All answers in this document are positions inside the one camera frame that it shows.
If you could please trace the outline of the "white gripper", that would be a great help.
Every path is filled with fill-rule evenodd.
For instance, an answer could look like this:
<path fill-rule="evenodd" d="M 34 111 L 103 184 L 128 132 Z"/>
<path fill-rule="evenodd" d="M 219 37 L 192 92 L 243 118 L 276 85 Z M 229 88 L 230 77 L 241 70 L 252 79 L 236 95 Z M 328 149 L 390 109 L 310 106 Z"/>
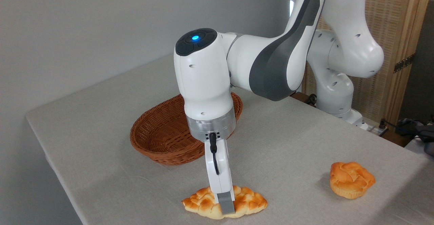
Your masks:
<path fill-rule="evenodd" d="M 214 165 L 213 154 L 210 150 L 210 141 L 206 140 L 205 162 L 211 191 L 214 193 L 220 205 L 223 215 L 235 214 L 234 189 L 229 165 L 228 149 L 226 140 L 217 140 L 217 152 L 215 154 L 219 174 L 217 175 Z"/>

